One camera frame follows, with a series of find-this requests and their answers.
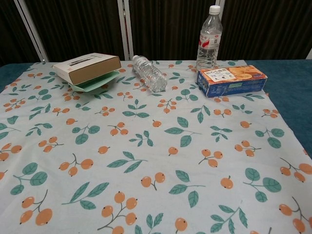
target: bottle cap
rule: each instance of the bottle cap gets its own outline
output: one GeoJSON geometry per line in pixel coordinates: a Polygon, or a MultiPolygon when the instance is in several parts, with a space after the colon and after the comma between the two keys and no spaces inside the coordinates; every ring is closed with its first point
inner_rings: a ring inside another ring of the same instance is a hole
{"type": "Polygon", "coordinates": [[[220,13],[220,6],[213,5],[209,8],[209,14],[210,15],[218,15],[220,13]]]}

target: water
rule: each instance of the water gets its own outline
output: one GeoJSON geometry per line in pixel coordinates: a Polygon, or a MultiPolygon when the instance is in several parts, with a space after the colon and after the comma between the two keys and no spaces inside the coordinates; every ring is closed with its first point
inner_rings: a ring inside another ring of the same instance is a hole
{"type": "Polygon", "coordinates": [[[153,92],[165,91],[167,79],[162,72],[144,56],[133,56],[133,69],[144,79],[146,87],[153,92]]]}
{"type": "Polygon", "coordinates": [[[197,70],[214,68],[216,66],[216,58],[223,30],[219,12],[218,6],[211,6],[209,16],[200,31],[196,60],[197,70]]]}

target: dark curtain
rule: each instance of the dark curtain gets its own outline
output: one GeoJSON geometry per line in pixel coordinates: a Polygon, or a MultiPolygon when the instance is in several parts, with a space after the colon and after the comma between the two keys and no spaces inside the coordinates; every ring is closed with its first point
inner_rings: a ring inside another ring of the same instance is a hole
{"type": "Polygon", "coordinates": [[[215,0],[129,0],[133,50],[151,60],[196,59],[215,0]]]}
{"type": "Polygon", "coordinates": [[[116,0],[25,0],[50,61],[88,53],[124,60],[116,0]]]}
{"type": "Polygon", "coordinates": [[[305,59],[312,0],[226,0],[218,59],[305,59]]]}
{"type": "Polygon", "coordinates": [[[13,0],[0,2],[0,42],[0,66],[39,61],[13,0]]]}

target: floral tablecloth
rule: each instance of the floral tablecloth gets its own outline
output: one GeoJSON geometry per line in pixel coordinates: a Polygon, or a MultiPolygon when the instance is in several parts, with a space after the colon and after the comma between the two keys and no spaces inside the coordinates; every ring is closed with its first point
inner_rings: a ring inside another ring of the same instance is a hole
{"type": "Polygon", "coordinates": [[[269,97],[206,98],[194,61],[153,63],[166,92],[131,62],[90,93],[52,63],[6,87],[0,232],[312,233],[312,162],[269,97]]]}

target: tissue box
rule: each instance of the tissue box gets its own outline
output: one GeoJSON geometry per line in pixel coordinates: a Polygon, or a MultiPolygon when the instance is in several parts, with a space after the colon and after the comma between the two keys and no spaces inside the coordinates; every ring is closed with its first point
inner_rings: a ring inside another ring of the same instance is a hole
{"type": "Polygon", "coordinates": [[[257,92],[266,81],[267,76],[252,65],[203,69],[197,74],[197,83],[208,98],[257,92]]]}
{"type": "Polygon", "coordinates": [[[85,88],[87,87],[86,84],[92,84],[92,89],[107,83],[112,79],[112,76],[115,78],[116,72],[111,75],[109,73],[120,67],[118,56],[98,53],[83,55],[53,65],[57,75],[69,84],[85,88]]]}

